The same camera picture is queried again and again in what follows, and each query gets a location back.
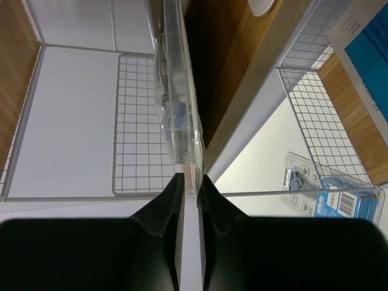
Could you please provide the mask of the grey blue Harry's box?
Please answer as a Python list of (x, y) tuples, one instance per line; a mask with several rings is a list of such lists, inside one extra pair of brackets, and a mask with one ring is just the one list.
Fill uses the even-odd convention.
[(387, 125), (387, 1), (351, 1), (327, 39), (377, 126)]

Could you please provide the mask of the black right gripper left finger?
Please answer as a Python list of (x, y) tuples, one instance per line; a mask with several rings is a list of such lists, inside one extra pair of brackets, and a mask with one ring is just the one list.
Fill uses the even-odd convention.
[(1, 223), (2, 290), (178, 290), (185, 178), (127, 218)]

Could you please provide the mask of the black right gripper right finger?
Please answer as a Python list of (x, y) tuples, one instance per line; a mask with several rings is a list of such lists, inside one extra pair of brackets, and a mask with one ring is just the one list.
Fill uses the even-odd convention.
[(362, 219), (250, 216), (205, 176), (204, 290), (386, 290), (387, 241)]

